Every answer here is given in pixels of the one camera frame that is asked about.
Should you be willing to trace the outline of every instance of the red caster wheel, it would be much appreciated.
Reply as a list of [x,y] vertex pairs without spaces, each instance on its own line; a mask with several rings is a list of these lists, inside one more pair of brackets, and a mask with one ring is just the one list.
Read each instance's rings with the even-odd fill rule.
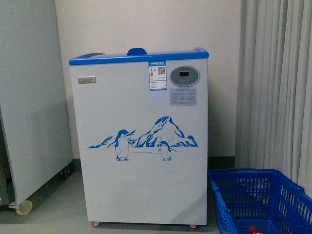
[[92,227],[97,228],[100,225],[100,222],[92,222]]
[[192,228],[192,229],[196,229],[196,228],[198,228],[198,226],[197,225],[190,225],[190,228]]

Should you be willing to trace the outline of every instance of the gray floor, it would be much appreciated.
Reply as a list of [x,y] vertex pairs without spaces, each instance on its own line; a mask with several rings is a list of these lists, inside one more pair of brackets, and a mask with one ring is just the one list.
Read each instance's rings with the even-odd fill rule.
[[116,224],[102,223],[93,228],[87,220],[82,174],[73,173],[66,180],[51,179],[29,200],[32,211],[19,216],[15,210],[0,206],[1,234],[164,234],[211,233],[218,234],[215,222],[211,187],[208,192],[208,225],[192,230],[184,225]]

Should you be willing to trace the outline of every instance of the blue plastic basket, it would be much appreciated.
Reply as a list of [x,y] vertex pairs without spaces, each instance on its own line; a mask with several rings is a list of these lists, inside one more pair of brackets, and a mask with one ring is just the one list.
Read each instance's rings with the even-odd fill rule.
[[312,234],[312,199],[275,169],[209,170],[221,234]]

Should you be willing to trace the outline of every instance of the blue trim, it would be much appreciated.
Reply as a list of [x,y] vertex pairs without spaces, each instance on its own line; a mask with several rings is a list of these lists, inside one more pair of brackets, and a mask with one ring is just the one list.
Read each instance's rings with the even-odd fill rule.
[[209,53],[202,47],[195,48],[194,51],[176,52],[166,54],[141,54],[141,55],[125,55],[125,56],[102,56],[92,58],[93,53],[83,56],[78,56],[69,60],[69,65],[90,65],[90,64],[105,64],[105,63],[121,63],[121,62],[146,62],[160,60],[181,60],[181,59],[206,59]]

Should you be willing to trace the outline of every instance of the penguin graphic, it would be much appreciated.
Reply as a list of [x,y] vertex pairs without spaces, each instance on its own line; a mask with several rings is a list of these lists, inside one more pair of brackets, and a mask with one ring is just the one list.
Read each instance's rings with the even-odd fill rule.
[[129,161],[128,160],[128,153],[129,153],[129,146],[133,148],[133,144],[127,139],[127,136],[130,136],[134,133],[129,133],[127,130],[120,130],[115,141],[108,145],[107,148],[111,146],[115,146],[116,152],[116,159],[118,161]]
[[171,151],[175,151],[173,148],[170,147],[170,145],[162,140],[160,143],[160,149],[158,152],[161,152],[161,156],[163,158],[163,161],[170,161],[171,160]]

